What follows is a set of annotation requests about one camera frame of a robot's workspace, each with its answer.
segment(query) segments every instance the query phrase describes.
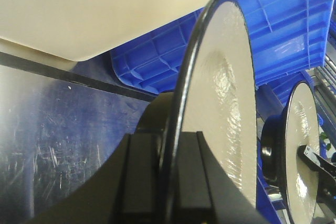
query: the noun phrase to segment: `blue plastic crate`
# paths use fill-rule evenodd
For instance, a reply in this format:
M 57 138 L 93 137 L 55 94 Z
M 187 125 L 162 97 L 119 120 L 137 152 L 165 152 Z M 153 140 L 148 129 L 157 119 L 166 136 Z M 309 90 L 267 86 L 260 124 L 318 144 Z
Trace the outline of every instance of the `blue plastic crate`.
M 115 74 L 126 85 L 158 94 L 173 90 L 184 50 L 202 9 L 112 49 Z
M 323 65 L 333 0 L 238 0 L 249 29 L 256 85 Z
M 333 0 L 238 0 L 254 58 L 256 85 L 320 66 Z M 117 77 L 152 93 L 175 88 L 200 10 L 111 50 Z

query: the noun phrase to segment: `scratched metal panel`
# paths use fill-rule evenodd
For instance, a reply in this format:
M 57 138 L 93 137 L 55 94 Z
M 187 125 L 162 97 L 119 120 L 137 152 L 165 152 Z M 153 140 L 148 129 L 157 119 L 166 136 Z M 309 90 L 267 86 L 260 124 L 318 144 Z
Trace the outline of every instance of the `scratched metal panel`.
M 147 102 L 0 66 L 0 223 L 21 223 L 82 185 Z

